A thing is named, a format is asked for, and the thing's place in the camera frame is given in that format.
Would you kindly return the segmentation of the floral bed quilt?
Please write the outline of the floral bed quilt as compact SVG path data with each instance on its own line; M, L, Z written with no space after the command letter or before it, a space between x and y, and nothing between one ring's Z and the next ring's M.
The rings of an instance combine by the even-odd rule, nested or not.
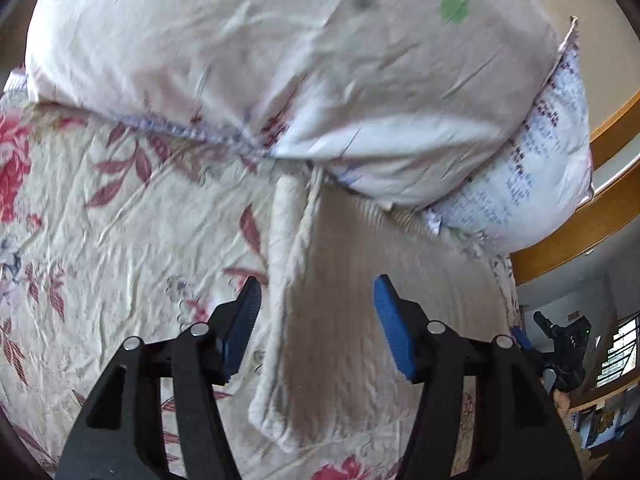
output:
M47 478L126 338L174 338L251 276L262 308L239 373L215 390L241 476L393 478L416 413L297 452L248 417L270 333L274 191L315 171L2 96L1 409Z

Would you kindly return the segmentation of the white blue-patterned pillow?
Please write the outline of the white blue-patterned pillow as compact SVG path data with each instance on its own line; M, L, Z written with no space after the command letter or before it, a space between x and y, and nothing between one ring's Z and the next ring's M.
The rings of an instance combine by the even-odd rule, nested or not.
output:
M574 16L559 61L520 128L454 192L427 209L427 225L459 230L498 255L548 237L592 196L589 110Z

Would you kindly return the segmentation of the beige cable-knit sweater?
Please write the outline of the beige cable-knit sweater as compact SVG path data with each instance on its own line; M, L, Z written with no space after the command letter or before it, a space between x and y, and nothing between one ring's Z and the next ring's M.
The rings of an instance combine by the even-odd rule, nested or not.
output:
M518 314L510 260L408 210L284 176L269 234L270 333L250 422L286 452L344 440L416 412L373 303L387 275L429 318L481 340Z

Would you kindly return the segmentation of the wooden headboard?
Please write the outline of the wooden headboard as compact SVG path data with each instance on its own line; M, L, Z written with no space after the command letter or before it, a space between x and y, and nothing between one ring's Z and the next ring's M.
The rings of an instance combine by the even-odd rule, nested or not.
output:
M639 96L634 94L591 133L594 166L601 169L639 133ZM525 284L595 248L639 215L639 162L634 160L558 230L511 256L516 284Z

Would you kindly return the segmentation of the pink tree-print pillow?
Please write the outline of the pink tree-print pillow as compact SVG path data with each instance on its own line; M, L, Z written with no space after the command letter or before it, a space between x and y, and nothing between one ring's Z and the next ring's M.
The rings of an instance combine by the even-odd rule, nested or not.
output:
M512 136L559 57L536 0L37 0L37 102L326 168L399 205Z

